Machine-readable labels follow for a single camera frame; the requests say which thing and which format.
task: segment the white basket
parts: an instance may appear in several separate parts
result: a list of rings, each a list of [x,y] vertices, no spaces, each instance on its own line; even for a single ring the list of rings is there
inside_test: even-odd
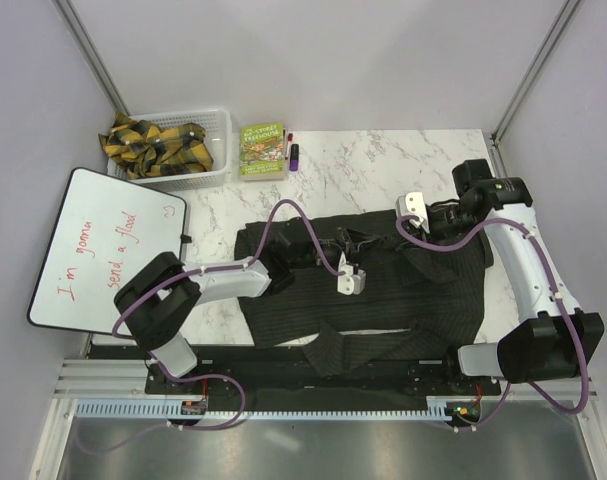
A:
[[[149,120],[159,127],[177,127],[184,123],[198,123],[205,128],[205,146],[212,155],[211,172],[189,173],[168,177],[141,178],[129,180],[127,172],[119,167],[111,158],[107,163],[107,174],[128,180],[146,187],[172,192],[176,190],[191,190],[193,188],[218,187],[225,183],[225,177],[232,164],[232,119],[227,110],[207,110],[202,112],[170,112],[153,115],[137,115],[134,120]]]

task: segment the metal frame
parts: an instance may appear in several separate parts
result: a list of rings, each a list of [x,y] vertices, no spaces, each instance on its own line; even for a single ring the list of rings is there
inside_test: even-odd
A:
[[[61,467],[79,402],[88,399],[161,400],[164,395],[145,394],[148,370],[141,360],[65,360],[56,385],[47,421],[30,471],[30,480],[54,479]],[[575,400],[580,393],[576,380],[541,382],[557,400]],[[199,396],[173,396],[174,400],[198,400]],[[431,402],[470,401],[463,397],[428,397]],[[529,385],[513,385],[507,401],[544,402]],[[583,438],[599,480],[607,480],[607,435],[602,407],[590,384],[590,402],[578,417]]]
[[[54,5],[63,17],[63,20],[67,23],[70,33],[76,40],[81,53],[87,60],[87,64],[92,69],[94,76],[101,85],[105,96],[108,98],[115,110],[118,110],[126,115],[130,114],[130,111],[125,106],[125,102],[121,98],[110,73],[108,72],[105,64],[101,60],[101,56],[98,54],[90,35],[87,33],[81,18],[79,17],[76,9],[72,6],[69,0],[53,0]]]
[[[497,144],[500,144],[501,140],[505,136],[507,129],[510,127],[512,120],[514,119],[514,116],[521,107],[523,100],[543,70],[543,67],[550,58],[550,55],[561,38],[561,35],[569,25],[570,20],[572,20],[572,17],[576,13],[581,2],[582,0],[566,0],[561,7],[561,10],[550,27],[550,30],[547,32],[543,43],[536,52],[534,60],[532,60],[527,72],[525,72],[525,76],[521,80],[521,83],[519,83],[516,92],[514,92],[512,100],[510,100],[505,113],[501,117],[501,120],[499,120],[499,123],[494,130],[492,137],[494,142]]]
[[[501,151],[494,140],[494,134],[483,132],[483,140],[485,141],[487,153],[490,156],[490,163],[492,164],[494,175],[496,175],[498,178],[508,177],[509,175],[507,174],[507,169],[505,167],[505,163],[503,162],[503,157],[501,156]]]

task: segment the black mount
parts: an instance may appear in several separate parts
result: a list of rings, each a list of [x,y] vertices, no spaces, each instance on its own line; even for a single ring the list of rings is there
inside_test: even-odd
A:
[[[373,360],[342,375],[319,377],[301,347],[200,346],[199,365],[189,375],[218,373],[236,379],[248,395],[247,411],[383,411],[425,409],[429,396],[500,395],[488,377],[466,377],[449,360]],[[90,358],[146,359],[136,347],[93,346]],[[173,383],[154,364],[145,393],[200,395],[200,383]],[[232,411],[236,389],[208,382],[208,410]]]
[[[395,248],[403,243],[398,238],[373,235],[351,228],[338,227],[334,238],[320,238],[319,244],[330,265],[337,268],[341,255],[348,263],[359,264],[368,251],[375,248]],[[313,268],[321,265],[314,243],[299,217],[285,222],[268,243],[270,255],[279,256],[281,263],[292,269]]]
[[[605,327],[598,313],[577,310],[570,315],[589,362]],[[541,314],[521,323],[501,339],[498,358],[511,383],[536,382],[579,375],[576,349],[563,317]]]
[[[148,263],[114,296],[114,304],[123,313],[145,293],[183,272],[183,263],[172,252],[164,252]],[[137,345],[146,351],[156,350],[172,340],[192,311],[201,292],[199,286],[183,278],[168,286],[163,300],[152,296],[126,320]]]
[[[461,212],[473,215],[477,222],[490,210],[523,203],[532,206],[532,196],[525,182],[518,177],[494,178],[485,159],[466,160],[452,170]]]

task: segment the marker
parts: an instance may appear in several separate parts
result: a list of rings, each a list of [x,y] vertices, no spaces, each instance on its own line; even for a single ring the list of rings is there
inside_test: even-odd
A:
[[[299,169],[299,144],[293,143],[290,147],[290,172],[296,172]]]
[[[288,158],[290,158],[288,151],[290,150],[290,145],[292,145],[292,140],[294,139],[294,134],[293,133],[289,133],[287,135],[287,145],[285,145],[285,159],[287,160]]]

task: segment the white marble table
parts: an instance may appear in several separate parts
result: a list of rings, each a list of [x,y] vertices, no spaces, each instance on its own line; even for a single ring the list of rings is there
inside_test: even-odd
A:
[[[409,191],[422,191],[431,203],[456,196],[453,167],[488,158],[480,130],[294,132],[294,140],[300,145],[299,171],[284,181],[244,183],[232,175],[223,187],[179,193],[191,209],[194,241],[186,261],[233,259],[236,232],[246,223],[266,220],[282,198],[294,199],[310,218],[391,209]],[[295,214],[284,206],[276,220]],[[495,252],[495,264],[486,272],[485,320],[476,341],[496,341],[517,324],[512,288]],[[253,343],[236,299],[194,309],[181,332],[191,344]],[[93,342],[127,343],[103,335]]]

